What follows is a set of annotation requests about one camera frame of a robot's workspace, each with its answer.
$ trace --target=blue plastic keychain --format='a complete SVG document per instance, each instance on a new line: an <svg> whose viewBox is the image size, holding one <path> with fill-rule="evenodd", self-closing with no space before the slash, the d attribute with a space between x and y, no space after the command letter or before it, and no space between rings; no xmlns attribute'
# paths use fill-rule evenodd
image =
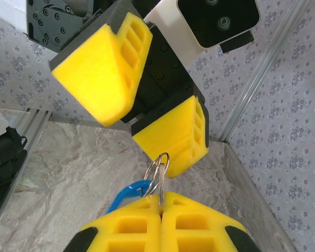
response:
<svg viewBox="0 0 315 252"><path fill-rule="evenodd" d="M143 197L149 189L151 182L151 180L140 180L130 184L129 186L126 186L120 191L120 193L118 193L105 214L109 214L116 210L125 198Z"/></svg>
<svg viewBox="0 0 315 252"><path fill-rule="evenodd" d="M162 166L163 170L161 172L161 169L159 169L159 168L160 168L160 165L162 165L161 162L162 162L163 156L166 156L167 163L166 163L166 166L163 164L163 166ZM169 167L169 162L170 162L170 157L169 157L168 153L162 153L160 156L158 156L157 159L154 162L152 162L150 164L150 166L147 168L143 180L136 181L133 184L130 184L129 186L126 186L123 190L121 190L105 214L109 214L109 213L113 212L114 210L116 210L125 198L145 197L147 195L154 193L155 190L160 186L160 184L163 187L163 183L164 183L163 178L164 178L164 176L167 172L167 169ZM149 176L150 171L152 170L153 167L155 167L153 179L148 180L148 176ZM160 171L160 179L155 184L154 182L157 179L158 171ZM162 192L162 195L160 195L160 197L159 197L159 202L163 201L164 191L161 190L161 192Z"/></svg>

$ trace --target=wall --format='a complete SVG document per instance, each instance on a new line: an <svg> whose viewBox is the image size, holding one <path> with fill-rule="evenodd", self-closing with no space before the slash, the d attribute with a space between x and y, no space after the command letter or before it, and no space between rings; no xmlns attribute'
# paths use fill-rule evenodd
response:
<svg viewBox="0 0 315 252"><path fill-rule="evenodd" d="M229 142L296 248L315 252L315 1Z"/></svg>
<svg viewBox="0 0 315 252"><path fill-rule="evenodd" d="M252 29L255 42L228 54L212 48L187 66L207 100L211 136L219 134L291 3L258 1L261 21ZM0 20L0 106L51 110L73 123L94 121L51 76L48 61L54 55Z"/></svg>

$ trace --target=black screw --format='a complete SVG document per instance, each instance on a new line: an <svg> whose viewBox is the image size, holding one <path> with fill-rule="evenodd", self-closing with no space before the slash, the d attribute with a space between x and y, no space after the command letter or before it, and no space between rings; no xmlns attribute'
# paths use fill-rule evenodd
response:
<svg viewBox="0 0 315 252"><path fill-rule="evenodd" d="M156 75L156 78L157 78L157 80L163 80L163 78L164 78L163 73L159 72L159 73Z"/></svg>
<svg viewBox="0 0 315 252"><path fill-rule="evenodd" d="M229 30L231 26L231 20L228 17L220 17L217 25L220 30Z"/></svg>
<svg viewBox="0 0 315 252"><path fill-rule="evenodd" d="M218 3L219 0L205 0L208 5L214 6Z"/></svg>
<svg viewBox="0 0 315 252"><path fill-rule="evenodd" d="M180 62L174 62L173 63L173 68L177 69L180 67Z"/></svg>
<svg viewBox="0 0 315 252"><path fill-rule="evenodd" d="M66 11L66 12L70 12L70 11L71 11L71 8L70 8L69 5L65 6L65 11Z"/></svg>
<svg viewBox="0 0 315 252"><path fill-rule="evenodd" d="M163 44L161 47L160 47L161 51L168 51L168 45L167 44Z"/></svg>

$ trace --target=gray marble surface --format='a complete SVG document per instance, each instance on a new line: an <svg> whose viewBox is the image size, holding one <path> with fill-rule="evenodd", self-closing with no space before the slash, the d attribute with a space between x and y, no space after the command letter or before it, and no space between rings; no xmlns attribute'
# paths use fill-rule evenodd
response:
<svg viewBox="0 0 315 252"><path fill-rule="evenodd" d="M62 251L148 164L129 132L48 122L2 214L0 251ZM211 142L167 190L239 220L263 251L294 251L224 143Z"/></svg>

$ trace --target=key ring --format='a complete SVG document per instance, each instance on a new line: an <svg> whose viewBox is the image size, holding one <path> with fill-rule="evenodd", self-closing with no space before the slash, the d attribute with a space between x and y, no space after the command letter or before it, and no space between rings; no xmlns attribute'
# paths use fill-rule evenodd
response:
<svg viewBox="0 0 315 252"><path fill-rule="evenodd" d="M164 175L167 173L168 168L169 168L169 163L170 163L170 156L169 156L168 153L164 152L164 153L162 153L161 155L159 155L159 156L154 160L154 162L152 162L152 163L150 164L150 166L148 166L148 168L147 168L147 170L146 170L146 173L145 173L145 176L143 177L143 180L147 180L147 179L148 179L149 173L150 173L150 171L152 170L153 166L154 166L154 165L156 166L156 169L155 169L155 172L154 172L154 175L153 175L153 178L152 178L152 182L151 182L151 184L149 185L148 190L146 191L146 193L144 193L144 194L142 195L142 197L146 197L146 196L148 196L148 195L153 194L153 193L156 191L156 189L159 187L160 182L156 183L155 186L153 186L153 185L154 185L154 182L155 182L155 180L156 180L156 176L157 176L157 174L158 174L159 168L161 167L160 165L163 164L163 163L162 163L162 157L163 157L163 156L166 156L166 158L167 158L167 162L164 164Z"/></svg>
<svg viewBox="0 0 315 252"><path fill-rule="evenodd" d="M162 163L162 158L166 156L167 162L164 164ZM164 204L164 176L168 170L170 163L170 157L168 153L162 153L157 157L157 159L152 162L145 173L145 176L143 180L136 181L133 184L130 184L129 186L125 187L123 190L120 191L120 193L116 196L113 203L109 207L109 209L106 211L105 214L111 213L114 210L116 210L120 203L124 200L124 198L132 198L132 197L146 197L148 195L153 194L156 189L159 187L159 205L163 207ZM148 180L148 176L152 168L156 166L153 179ZM159 173L159 182L154 183L156 180L156 176Z"/></svg>

